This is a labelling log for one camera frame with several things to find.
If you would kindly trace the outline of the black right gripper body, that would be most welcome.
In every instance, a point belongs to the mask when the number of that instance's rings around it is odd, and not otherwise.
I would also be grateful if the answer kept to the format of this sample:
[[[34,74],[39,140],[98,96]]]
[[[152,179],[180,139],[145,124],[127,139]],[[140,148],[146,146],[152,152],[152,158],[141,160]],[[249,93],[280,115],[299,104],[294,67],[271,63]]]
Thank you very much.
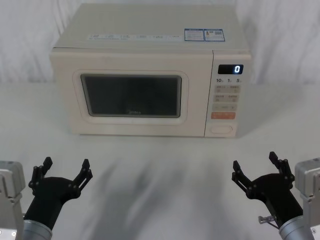
[[[287,221],[303,215],[303,209],[293,196],[293,174],[271,173],[255,180],[246,180],[246,196],[265,204],[275,223],[281,227]]]

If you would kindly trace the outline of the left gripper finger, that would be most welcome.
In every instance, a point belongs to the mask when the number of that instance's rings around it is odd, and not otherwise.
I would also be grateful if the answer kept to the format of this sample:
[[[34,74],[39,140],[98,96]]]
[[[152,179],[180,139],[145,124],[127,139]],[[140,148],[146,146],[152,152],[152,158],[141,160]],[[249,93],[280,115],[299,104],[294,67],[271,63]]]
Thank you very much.
[[[90,169],[90,162],[85,159],[82,163],[79,174],[69,184],[70,197],[78,198],[81,195],[82,190],[93,178],[92,170]]]
[[[28,186],[34,191],[36,187],[40,184],[40,181],[42,181],[48,172],[48,170],[51,168],[53,164],[53,161],[50,156],[47,156],[40,166],[34,166],[32,171],[31,180],[28,183]]]

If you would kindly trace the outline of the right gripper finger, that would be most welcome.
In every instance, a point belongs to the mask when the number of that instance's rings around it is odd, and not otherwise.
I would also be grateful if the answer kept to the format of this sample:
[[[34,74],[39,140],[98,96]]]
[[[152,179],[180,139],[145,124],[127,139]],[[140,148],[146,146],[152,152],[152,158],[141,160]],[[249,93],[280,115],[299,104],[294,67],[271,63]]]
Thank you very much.
[[[255,197],[254,182],[245,176],[237,160],[233,162],[231,180],[242,189],[247,198]]]
[[[269,160],[277,168],[289,188],[293,188],[295,176],[292,174],[289,161],[287,159],[279,159],[274,151],[269,153]]]

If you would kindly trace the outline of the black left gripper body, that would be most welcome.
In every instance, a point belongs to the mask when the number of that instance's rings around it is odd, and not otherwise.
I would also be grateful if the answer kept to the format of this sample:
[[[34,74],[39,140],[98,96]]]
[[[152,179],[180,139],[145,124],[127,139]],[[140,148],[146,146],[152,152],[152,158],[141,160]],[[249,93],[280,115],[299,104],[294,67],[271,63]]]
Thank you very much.
[[[24,219],[43,224],[50,230],[54,228],[63,205],[78,198],[78,186],[72,180],[62,177],[31,180],[28,186],[34,198]]]

